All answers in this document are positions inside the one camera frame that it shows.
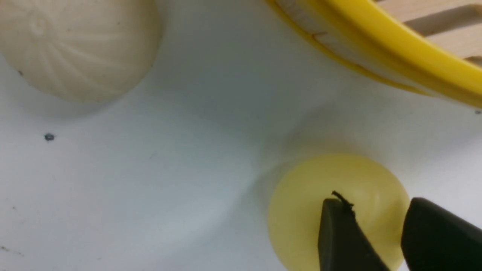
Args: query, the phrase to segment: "wooden slat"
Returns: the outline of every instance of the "wooden slat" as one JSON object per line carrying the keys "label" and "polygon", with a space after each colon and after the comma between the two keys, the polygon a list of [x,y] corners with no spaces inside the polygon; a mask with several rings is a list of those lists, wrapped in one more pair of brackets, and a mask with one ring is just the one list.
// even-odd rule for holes
{"label": "wooden slat", "polygon": [[384,0],[377,4],[402,22],[467,5],[482,5],[482,0]]}
{"label": "wooden slat", "polygon": [[482,24],[457,28],[427,37],[432,43],[461,58],[482,56]]}

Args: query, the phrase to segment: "white floor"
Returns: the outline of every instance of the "white floor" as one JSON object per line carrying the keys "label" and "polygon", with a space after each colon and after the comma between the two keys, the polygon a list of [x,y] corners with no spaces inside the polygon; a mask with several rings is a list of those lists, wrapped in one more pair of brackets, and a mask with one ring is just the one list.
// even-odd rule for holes
{"label": "white floor", "polygon": [[327,151],[482,227],[482,115],[353,74],[262,0],[161,6],[157,63],[116,102],[60,101],[0,60],[0,271],[282,271],[269,194]]}

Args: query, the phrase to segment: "yellow ball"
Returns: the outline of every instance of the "yellow ball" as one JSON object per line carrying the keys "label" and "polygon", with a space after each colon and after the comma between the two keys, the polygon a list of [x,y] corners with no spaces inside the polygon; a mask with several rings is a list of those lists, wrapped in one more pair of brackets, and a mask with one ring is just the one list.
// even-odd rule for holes
{"label": "yellow ball", "polygon": [[350,154],[309,159],[288,172],[268,210],[269,238],[289,271],[319,271],[323,200],[336,190],[355,204],[356,220],[391,270],[403,262],[400,241],[410,203],[398,179],[380,164]]}

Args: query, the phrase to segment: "white ball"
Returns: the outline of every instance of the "white ball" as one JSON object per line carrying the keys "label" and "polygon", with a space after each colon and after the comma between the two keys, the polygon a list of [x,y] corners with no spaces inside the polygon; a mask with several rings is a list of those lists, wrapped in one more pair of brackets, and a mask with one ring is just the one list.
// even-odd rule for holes
{"label": "white ball", "polygon": [[0,0],[0,52],[31,85],[69,101],[134,88],[160,39],[155,0]]}

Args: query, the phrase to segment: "yellow rim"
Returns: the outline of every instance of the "yellow rim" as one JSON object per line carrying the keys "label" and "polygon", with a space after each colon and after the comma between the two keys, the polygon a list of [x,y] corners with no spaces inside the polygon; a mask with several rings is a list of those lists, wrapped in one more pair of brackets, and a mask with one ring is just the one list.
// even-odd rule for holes
{"label": "yellow rim", "polygon": [[482,108],[482,69],[429,43],[372,0],[301,1],[379,63],[444,96]]}
{"label": "yellow rim", "polygon": [[359,65],[356,65],[354,63],[351,63],[343,58],[341,58],[340,56],[334,54],[331,50],[329,50],[328,48],[326,48],[325,46],[323,46],[321,43],[317,42],[312,35],[306,33],[303,29],[301,29],[298,25],[296,25],[291,19],[290,17],[288,17],[284,11],[278,6],[278,4],[276,3],[276,0],[266,0],[266,2],[273,8],[274,11],[276,11],[276,13],[278,13],[278,15],[287,23],[289,24],[292,28],[294,28],[303,38],[305,38],[309,43],[311,43],[313,46],[315,46],[316,48],[318,48],[320,51],[322,51],[323,53],[325,53],[327,56],[329,56],[331,59],[335,60],[336,62],[364,75],[364,76],[367,76],[369,78],[372,78],[380,83],[383,83],[383,84],[386,84],[386,85],[389,85],[389,86],[392,86],[392,87],[395,87],[395,88],[399,88],[399,89],[403,89],[403,90],[407,90],[407,91],[410,91],[410,92],[414,92],[414,93],[417,93],[417,94],[422,94],[422,95],[426,95],[424,92],[412,87],[412,86],[407,86],[407,85],[404,85],[404,84],[400,84],[400,83],[397,83],[397,82],[393,82],[391,80],[388,80],[386,78],[383,78],[383,77],[380,77],[379,75],[377,74],[374,74],[372,73],[371,71],[368,71],[364,68],[362,68],[361,66]]}

